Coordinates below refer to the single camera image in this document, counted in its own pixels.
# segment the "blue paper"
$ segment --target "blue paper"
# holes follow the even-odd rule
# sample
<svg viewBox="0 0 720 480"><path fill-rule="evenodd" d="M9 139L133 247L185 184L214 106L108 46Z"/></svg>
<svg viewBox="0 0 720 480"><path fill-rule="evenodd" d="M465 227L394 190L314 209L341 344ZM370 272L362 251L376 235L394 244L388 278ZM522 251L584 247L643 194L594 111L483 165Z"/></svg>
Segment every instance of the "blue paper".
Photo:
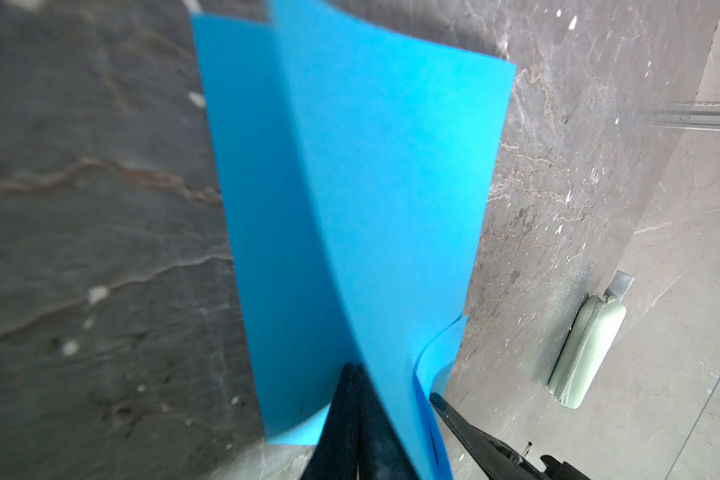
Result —
<svg viewBox="0 0 720 480"><path fill-rule="evenodd" d="M362 362L422 480L450 478L427 398L464 331L514 66L271 7L271 28L192 19L265 434L316 442Z"/></svg>

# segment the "light green pouch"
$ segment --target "light green pouch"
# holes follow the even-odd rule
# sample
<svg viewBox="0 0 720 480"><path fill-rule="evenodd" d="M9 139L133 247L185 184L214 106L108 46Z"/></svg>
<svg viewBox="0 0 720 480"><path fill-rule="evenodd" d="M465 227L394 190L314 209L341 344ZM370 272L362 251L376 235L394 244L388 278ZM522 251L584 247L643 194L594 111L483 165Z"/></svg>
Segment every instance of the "light green pouch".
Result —
<svg viewBox="0 0 720 480"><path fill-rule="evenodd" d="M626 315L620 297L592 295L581 307L557 360L549 390L563 406L579 408Z"/></svg>

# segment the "tile grout line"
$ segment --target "tile grout line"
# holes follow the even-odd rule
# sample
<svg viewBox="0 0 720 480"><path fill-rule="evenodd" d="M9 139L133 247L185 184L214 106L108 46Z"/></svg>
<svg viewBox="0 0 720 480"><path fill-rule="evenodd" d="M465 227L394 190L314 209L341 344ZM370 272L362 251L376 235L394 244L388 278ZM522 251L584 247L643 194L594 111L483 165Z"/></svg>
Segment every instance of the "tile grout line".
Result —
<svg viewBox="0 0 720 480"><path fill-rule="evenodd" d="M688 440L690 440L691 435L693 434L693 431L696 429L696 425L699 423L699 420L701 419L702 415L704 415L704 411L706 410L707 405L710 404L710 400L712 399L712 396L715 395L715 392L717 391L717 386L719 384L720 384L720 376L717 378L717 382L715 382L715 386L712 388L710 395L706 398L706 402L704 402L704 406L701 408L701 411L699 412L699 416L694 421L693 426L691 427L691 430L688 432L688 436L686 437L685 441L682 443L682 446L680 447L680 450L678 451L677 456L675 456L675 460L672 462L672 465L670 466L669 471L667 471L666 476L664 477L664 480L669 480L672 470L674 469L675 465L677 464L677 461L680 460L680 455L682 454L682 451L686 448L686 445L688 444Z"/></svg>

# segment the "folded paper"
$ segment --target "folded paper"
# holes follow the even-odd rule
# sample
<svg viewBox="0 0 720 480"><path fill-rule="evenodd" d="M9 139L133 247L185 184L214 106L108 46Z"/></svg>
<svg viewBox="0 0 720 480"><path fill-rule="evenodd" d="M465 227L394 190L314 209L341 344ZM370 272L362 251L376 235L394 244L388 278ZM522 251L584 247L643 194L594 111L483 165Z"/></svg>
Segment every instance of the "folded paper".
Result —
<svg viewBox="0 0 720 480"><path fill-rule="evenodd" d="M466 324L514 66L270 7L192 17L265 435L317 442L363 363L422 480L450 478L427 398Z"/></svg>

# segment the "gray marble surface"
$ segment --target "gray marble surface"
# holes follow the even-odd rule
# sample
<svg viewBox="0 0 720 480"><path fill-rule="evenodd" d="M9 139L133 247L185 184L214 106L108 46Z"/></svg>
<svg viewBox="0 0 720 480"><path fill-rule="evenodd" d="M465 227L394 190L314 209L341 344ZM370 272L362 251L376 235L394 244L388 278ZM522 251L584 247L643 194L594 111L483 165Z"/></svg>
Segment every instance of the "gray marble surface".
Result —
<svg viewBox="0 0 720 480"><path fill-rule="evenodd" d="M720 102L720 22L696 100ZM540 420L531 460L720 478L720 132L682 134L619 268L635 276L624 325L582 406Z"/></svg>
<svg viewBox="0 0 720 480"><path fill-rule="evenodd" d="M694 97L720 2L340 6L518 66L446 397L522 448L680 138L641 111ZM0 0L0 479L296 478L308 460L262 444L191 92L179 0Z"/></svg>

